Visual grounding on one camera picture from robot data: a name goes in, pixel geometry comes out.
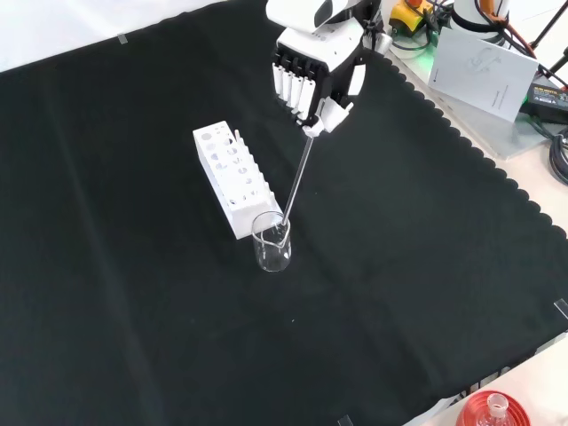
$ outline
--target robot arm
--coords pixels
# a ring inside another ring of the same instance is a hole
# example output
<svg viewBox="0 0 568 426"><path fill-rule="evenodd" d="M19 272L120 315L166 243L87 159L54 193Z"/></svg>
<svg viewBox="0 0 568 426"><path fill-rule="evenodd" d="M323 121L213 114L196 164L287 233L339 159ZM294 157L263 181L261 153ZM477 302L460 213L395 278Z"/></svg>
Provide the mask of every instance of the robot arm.
<svg viewBox="0 0 568 426"><path fill-rule="evenodd" d="M310 136L349 114L365 80L363 36L378 15L371 0L269 0L269 19L287 27L276 43L274 90Z"/></svg>

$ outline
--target white booklet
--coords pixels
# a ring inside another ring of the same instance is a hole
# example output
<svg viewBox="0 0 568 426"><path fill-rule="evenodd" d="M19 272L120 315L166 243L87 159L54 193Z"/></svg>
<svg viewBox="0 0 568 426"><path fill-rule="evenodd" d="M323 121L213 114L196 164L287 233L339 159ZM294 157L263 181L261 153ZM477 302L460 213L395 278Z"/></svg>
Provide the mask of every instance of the white booklet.
<svg viewBox="0 0 568 426"><path fill-rule="evenodd" d="M514 122L537 66L536 59L443 28L428 85Z"/></svg>

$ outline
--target yellow object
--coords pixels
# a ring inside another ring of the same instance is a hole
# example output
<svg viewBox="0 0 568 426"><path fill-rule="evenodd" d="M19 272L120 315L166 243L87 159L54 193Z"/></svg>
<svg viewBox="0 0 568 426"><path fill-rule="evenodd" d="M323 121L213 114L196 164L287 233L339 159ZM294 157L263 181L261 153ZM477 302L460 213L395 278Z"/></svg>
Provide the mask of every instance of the yellow object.
<svg viewBox="0 0 568 426"><path fill-rule="evenodd" d="M432 3L427 0L422 0L422 4L416 9L418 9L418 12L420 13L422 13L424 9L431 12L433 7L434 5ZM418 26L422 22L422 17L418 16L415 11L409 8L404 0L401 0L392 8L392 13L390 15L390 24L394 28L400 28L400 25L397 25L397 23L393 21L397 20L402 22L407 27L407 31L410 33L409 35L416 32Z"/></svg>

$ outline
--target black tablecloth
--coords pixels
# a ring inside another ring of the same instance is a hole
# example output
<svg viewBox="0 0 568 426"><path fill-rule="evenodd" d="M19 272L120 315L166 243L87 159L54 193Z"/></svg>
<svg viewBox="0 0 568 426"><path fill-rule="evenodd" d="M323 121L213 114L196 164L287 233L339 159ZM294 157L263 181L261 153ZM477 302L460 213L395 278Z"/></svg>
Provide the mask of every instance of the black tablecloth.
<svg viewBox="0 0 568 426"><path fill-rule="evenodd" d="M234 1L0 75L0 423L397 425L566 328L565 233L385 59L256 266L192 131L285 204L280 31Z"/></svg>

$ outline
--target test tube rack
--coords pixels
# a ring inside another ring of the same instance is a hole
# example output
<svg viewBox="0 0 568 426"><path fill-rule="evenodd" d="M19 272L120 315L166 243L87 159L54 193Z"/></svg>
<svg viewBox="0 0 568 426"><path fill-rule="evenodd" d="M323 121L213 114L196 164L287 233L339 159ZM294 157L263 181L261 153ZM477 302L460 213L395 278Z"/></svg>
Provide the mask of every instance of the test tube rack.
<svg viewBox="0 0 568 426"><path fill-rule="evenodd" d="M193 138L201 166L237 240L252 234L258 215L281 213L238 130L233 135L226 122L218 122L194 130Z"/></svg>

